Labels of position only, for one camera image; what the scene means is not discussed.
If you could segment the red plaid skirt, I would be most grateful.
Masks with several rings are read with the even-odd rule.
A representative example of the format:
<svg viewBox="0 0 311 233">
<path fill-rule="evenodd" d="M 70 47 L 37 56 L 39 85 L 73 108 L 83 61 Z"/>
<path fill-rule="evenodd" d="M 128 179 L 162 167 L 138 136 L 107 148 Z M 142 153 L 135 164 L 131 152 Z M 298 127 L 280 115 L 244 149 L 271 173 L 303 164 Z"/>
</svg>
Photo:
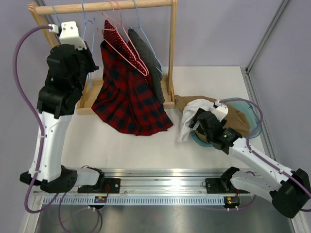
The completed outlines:
<svg viewBox="0 0 311 233">
<path fill-rule="evenodd" d="M 100 45 L 103 85 L 92 105 L 94 113 L 120 133 L 150 136 L 173 126 L 143 75 L 106 41 Z"/>
</svg>

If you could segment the red dotted skirt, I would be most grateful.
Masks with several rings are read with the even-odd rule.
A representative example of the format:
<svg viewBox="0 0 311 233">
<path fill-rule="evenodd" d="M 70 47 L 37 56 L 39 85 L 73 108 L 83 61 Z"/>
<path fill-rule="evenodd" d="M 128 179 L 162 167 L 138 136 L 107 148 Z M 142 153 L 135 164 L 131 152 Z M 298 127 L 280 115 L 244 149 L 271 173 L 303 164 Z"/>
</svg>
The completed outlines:
<svg viewBox="0 0 311 233">
<path fill-rule="evenodd" d="M 126 42 L 114 26 L 106 19 L 103 30 L 104 40 L 116 51 L 122 58 L 128 62 L 130 67 L 135 68 L 144 78 L 147 85 L 152 87 L 152 77 L 145 63 L 140 59 L 131 42 Z"/>
</svg>

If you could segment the tan pleated skirt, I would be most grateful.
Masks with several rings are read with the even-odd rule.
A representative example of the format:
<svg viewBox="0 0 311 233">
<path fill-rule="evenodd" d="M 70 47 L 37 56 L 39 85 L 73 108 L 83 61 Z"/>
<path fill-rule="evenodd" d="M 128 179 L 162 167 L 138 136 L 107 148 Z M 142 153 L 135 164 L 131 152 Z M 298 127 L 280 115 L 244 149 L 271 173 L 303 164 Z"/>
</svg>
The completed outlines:
<svg viewBox="0 0 311 233">
<path fill-rule="evenodd" d="M 213 103 L 216 101 L 216 99 L 214 99 L 214 98 L 209 98 L 209 97 L 204 97 L 204 96 L 183 96 L 183 97 L 187 100 L 187 102 L 195 100 L 195 99 L 206 99 L 206 100 L 209 100 L 209 101 L 211 101 Z M 228 113 L 228 115 L 225 117 L 225 119 L 228 120 L 230 117 L 234 116 L 235 114 L 233 112 L 231 112 L 231 114 Z M 230 124 L 230 123 L 227 124 L 226 123 L 225 127 L 230 128 L 230 125 L 232 126 L 232 124 Z"/>
</svg>

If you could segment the white skirt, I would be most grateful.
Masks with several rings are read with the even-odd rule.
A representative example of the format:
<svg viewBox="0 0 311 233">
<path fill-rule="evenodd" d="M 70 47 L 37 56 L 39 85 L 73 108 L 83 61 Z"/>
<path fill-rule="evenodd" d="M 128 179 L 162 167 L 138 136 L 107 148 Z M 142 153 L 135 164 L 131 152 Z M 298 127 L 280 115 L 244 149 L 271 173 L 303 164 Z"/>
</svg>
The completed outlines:
<svg viewBox="0 0 311 233">
<path fill-rule="evenodd" d="M 182 113 L 182 118 L 180 122 L 179 135 L 177 142 L 186 142 L 188 140 L 189 134 L 193 131 L 193 128 L 190 127 L 190 123 L 194 116 L 196 115 L 199 108 L 204 111 L 213 111 L 214 103 L 206 99 L 195 99 L 188 101 L 184 97 L 176 97 L 175 105 L 177 109 Z"/>
</svg>

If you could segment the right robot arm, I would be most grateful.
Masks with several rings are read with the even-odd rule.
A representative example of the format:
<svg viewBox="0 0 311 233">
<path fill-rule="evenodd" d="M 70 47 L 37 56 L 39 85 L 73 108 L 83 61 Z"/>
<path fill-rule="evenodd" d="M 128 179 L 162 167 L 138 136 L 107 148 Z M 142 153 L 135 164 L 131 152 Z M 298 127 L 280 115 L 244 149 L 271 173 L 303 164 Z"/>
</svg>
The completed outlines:
<svg viewBox="0 0 311 233">
<path fill-rule="evenodd" d="M 200 132 L 215 149 L 232 156 L 253 169 L 259 177 L 247 174 L 236 167 L 221 176 L 225 192 L 234 189 L 246 191 L 271 202 L 287 218 L 304 211 L 311 199 L 311 184 L 307 172 L 283 166 L 269 156 L 254 149 L 249 141 L 232 128 L 225 128 L 226 120 L 219 120 L 213 112 L 199 108 L 190 126 L 198 124 Z"/>
</svg>

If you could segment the pink wire hanger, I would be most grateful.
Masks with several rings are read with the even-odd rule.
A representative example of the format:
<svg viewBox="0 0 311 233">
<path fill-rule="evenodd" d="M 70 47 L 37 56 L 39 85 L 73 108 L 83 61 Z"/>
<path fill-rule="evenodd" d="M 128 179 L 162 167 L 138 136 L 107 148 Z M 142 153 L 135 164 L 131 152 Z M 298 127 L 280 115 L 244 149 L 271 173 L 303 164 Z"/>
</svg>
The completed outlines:
<svg viewBox="0 0 311 233">
<path fill-rule="evenodd" d="M 150 73 L 146 64 L 141 59 L 138 50 L 130 39 L 122 23 L 121 6 L 114 1 L 120 11 L 120 22 L 108 16 L 107 13 L 102 12 L 105 18 L 104 27 L 98 28 L 98 33 L 102 33 L 103 41 L 114 52 L 116 52 L 124 61 L 126 61 L 132 68 L 136 69 L 143 77 L 149 77 Z"/>
<path fill-rule="evenodd" d="M 120 55 L 121 55 L 133 68 L 135 68 L 136 70 L 138 70 L 143 76 L 146 77 L 146 76 L 149 74 L 149 70 L 148 70 L 148 68 L 146 67 L 145 63 L 144 63 L 144 62 L 142 61 L 142 59 L 140 58 L 140 55 L 139 55 L 139 53 L 138 53 L 138 51 L 137 51 L 135 45 L 133 44 L 132 40 L 130 39 L 130 37 L 129 37 L 128 33 L 127 33 L 127 30 L 124 28 L 123 21 L 122 21 L 122 10 L 121 10 L 120 4 L 119 4 L 116 0 L 114 0 L 114 3 L 117 5 L 117 7 L 118 7 L 118 9 L 119 9 L 119 13 L 120 13 L 120 20 L 117 21 L 117 20 L 116 20 L 116 9 L 115 9 L 114 4 L 113 4 L 110 0 L 108 0 L 107 2 L 110 4 L 114 16 L 113 16 L 113 17 L 110 17 L 110 16 L 109 16 L 108 14 L 106 14 L 104 11 L 102 11 L 102 15 L 103 15 L 103 17 L 105 17 L 106 19 L 110 19 L 110 20 L 112 20 L 112 21 L 114 22 L 114 29 L 104 29 L 104 30 L 105 30 L 105 31 L 115 31 L 115 32 L 117 33 L 118 37 L 119 37 L 119 38 L 121 39 L 121 41 L 122 41 L 121 44 L 122 44 L 122 45 L 125 45 L 126 48 L 127 48 L 127 50 L 131 53 L 131 56 L 129 55 L 130 60 L 126 59 L 126 58 L 125 58 L 124 56 L 122 56 L 121 54 L 120 54 Z M 128 42 L 126 42 L 126 41 L 124 40 L 124 38 L 123 38 L 123 37 L 121 36 L 121 34 L 119 33 L 119 31 L 118 31 L 118 26 L 120 26 L 120 27 L 123 29 L 123 31 L 124 31 L 124 33 L 125 33 L 125 35 L 126 35 L 128 41 L 130 42 L 130 45 L 128 44 Z"/>
</svg>

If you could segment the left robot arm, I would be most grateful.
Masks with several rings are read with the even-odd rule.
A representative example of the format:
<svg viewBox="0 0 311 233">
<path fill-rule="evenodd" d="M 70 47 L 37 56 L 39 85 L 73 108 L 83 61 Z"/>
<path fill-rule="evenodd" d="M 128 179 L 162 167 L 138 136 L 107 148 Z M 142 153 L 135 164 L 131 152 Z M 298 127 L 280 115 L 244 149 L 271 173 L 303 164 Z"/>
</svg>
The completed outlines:
<svg viewBox="0 0 311 233">
<path fill-rule="evenodd" d="M 100 193 L 105 188 L 104 172 L 93 167 L 73 169 L 61 164 L 66 131 L 82 97 L 88 73 L 99 69 L 89 47 L 77 49 L 62 44 L 51 49 L 44 86 L 38 93 L 35 113 L 39 119 L 38 140 L 31 168 L 20 181 L 39 186 L 47 193 Z"/>
</svg>

